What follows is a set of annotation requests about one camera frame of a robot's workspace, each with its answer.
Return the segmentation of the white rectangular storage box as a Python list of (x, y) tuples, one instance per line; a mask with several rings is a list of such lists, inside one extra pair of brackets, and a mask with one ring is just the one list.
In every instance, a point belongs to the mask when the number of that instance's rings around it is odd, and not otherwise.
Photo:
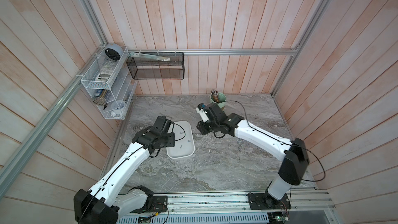
[(172, 160), (191, 157), (195, 152), (195, 145), (190, 123), (177, 121), (173, 133), (175, 134), (175, 146), (166, 149), (168, 157)]

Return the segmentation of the pile of metal screws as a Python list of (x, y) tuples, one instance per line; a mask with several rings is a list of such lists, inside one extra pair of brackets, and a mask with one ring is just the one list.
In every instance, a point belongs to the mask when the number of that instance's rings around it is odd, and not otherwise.
[(237, 140), (238, 149), (239, 149), (239, 150), (244, 149), (245, 143), (246, 143), (246, 142), (245, 142), (244, 140), (238, 139), (238, 140)]

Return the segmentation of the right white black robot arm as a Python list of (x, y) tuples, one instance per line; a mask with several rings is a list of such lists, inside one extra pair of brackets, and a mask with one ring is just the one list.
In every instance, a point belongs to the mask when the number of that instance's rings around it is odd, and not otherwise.
[(248, 141), (282, 162), (278, 175), (265, 192), (265, 199), (280, 201), (292, 188), (298, 186), (309, 165), (309, 157), (301, 139), (289, 140), (262, 130), (238, 114), (226, 115), (216, 103), (199, 104), (201, 116), (197, 129), (202, 135), (220, 132)]

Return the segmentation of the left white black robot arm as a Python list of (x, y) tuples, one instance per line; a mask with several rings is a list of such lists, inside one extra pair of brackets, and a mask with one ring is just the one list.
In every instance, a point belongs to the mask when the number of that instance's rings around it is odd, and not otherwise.
[(153, 125), (137, 132), (116, 164), (89, 190), (75, 194), (75, 220), (79, 224), (114, 224), (130, 212), (152, 212), (153, 191), (147, 187), (136, 186), (127, 194), (119, 193), (155, 150), (175, 145), (174, 126), (171, 120), (159, 116)]

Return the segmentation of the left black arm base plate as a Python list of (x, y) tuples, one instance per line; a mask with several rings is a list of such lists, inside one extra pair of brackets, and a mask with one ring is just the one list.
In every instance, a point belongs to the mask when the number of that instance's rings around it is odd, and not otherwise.
[(144, 206), (142, 208), (134, 210), (133, 212), (138, 214), (166, 212), (167, 203), (168, 203), (168, 196), (148, 197)]

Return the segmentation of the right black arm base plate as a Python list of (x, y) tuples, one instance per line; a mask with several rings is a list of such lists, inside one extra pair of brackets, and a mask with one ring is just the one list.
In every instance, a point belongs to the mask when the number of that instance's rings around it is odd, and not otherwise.
[(291, 204), (287, 194), (284, 194), (281, 200), (276, 200), (267, 192), (264, 194), (248, 193), (248, 202), (251, 210), (290, 210)]

